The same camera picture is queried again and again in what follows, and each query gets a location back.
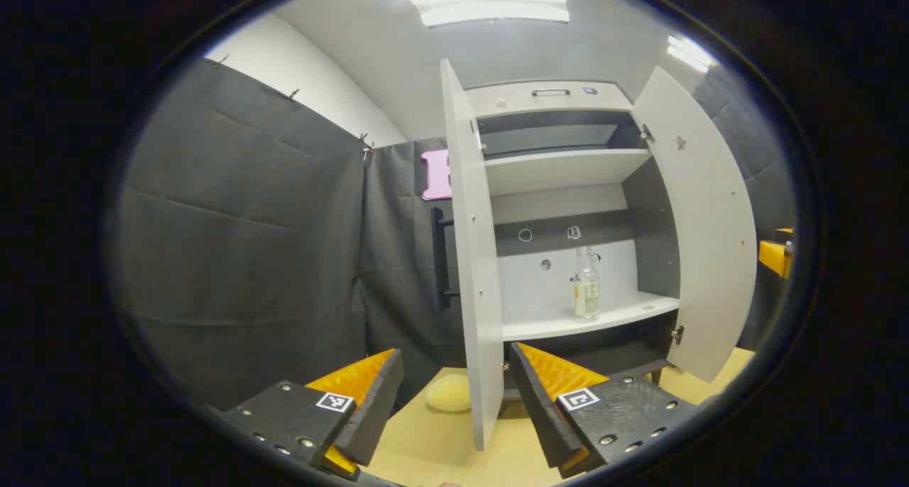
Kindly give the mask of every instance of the glass bottle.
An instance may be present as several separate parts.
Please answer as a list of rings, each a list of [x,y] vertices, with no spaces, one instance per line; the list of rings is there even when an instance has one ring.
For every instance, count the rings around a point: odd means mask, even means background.
[[[575,271],[575,319],[591,322],[600,313],[600,255],[590,246],[577,248]]]

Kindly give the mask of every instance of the pink letter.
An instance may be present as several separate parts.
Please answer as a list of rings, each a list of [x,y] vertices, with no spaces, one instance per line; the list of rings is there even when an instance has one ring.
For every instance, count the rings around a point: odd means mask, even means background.
[[[426,161],[426,190],[423,190],[423,199],[451,198],[452,186],[448,168],[448,150],[428,151],[420,156]]]

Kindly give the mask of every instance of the open cabinet door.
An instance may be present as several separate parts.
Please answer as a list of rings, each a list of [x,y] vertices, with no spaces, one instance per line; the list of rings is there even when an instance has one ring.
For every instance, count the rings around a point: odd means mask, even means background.
[[[661,67],[634,102],[673,208],[679,244],[679,310],[667,359],[713,381],[751,308],[757,240],[741,171],[704,109]]]
[[[470,407],[481,451],[489,444],[504,392],[496,235],[477,118],[451,64],[442,60],[441,67]]]

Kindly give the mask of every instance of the cabinet shelf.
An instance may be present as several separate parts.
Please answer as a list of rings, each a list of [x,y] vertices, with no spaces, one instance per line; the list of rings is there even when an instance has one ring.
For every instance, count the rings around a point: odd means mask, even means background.
[[[646,292],[629,293],[604,303],[597,319],[593,322],[578,322],[574,310],[564,300],[541,304],[538,310],[522,315],[504,315],[502,338],[504,341],[519,339],[552,338],[579,332],[598,331],[626,323],[643,321],[671,310],[677,310],[679,300]]]
[[[486,161],[491,196],[604,183],[621,183],[650,159],[647,150],[537,153]]]

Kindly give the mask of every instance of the ceiling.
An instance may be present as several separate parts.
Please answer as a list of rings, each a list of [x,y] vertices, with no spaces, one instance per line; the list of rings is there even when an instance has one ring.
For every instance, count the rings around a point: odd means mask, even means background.
[[[634,101],[656,65],[689,90],[702,79],[666,54],[676,30],[639,1],[567,2],[568,24],[475,21],[431,30],[409,0],[292,0],[276,14],[322,48],[408,140],[445,134],[445,58],[464,88],[601,79],[617,82]]]

